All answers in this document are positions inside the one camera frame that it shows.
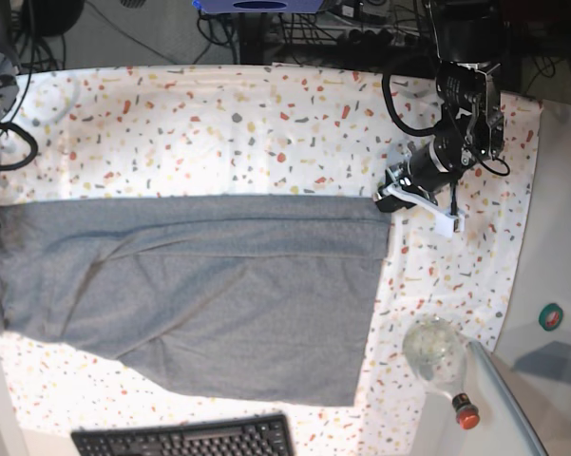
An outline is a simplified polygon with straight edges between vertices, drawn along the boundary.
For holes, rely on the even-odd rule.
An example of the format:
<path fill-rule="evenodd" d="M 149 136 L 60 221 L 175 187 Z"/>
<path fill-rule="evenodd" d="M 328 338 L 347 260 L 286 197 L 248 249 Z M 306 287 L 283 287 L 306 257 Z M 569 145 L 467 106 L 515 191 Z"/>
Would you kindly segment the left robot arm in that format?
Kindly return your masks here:
<path fill-rule="evenodd" d="M 504 149 L 504 113 L 496 78 L 505 51 L 506 27 L 496 1 L 416 1 L 417 19 L 426 19 L 430 44 L 393 58 L 382 76 L 382 92 L 392 122 L 413 138 L 429 138 L 390 166 L 374 195 L 383 213 L 437 206 L 436 194 L 454 192 L 466 171 L 498 161 Z M 390 80 L 399 66 L 425 59 L 435 75 L 441 117 L 413 128 L 397 112 Z"/>

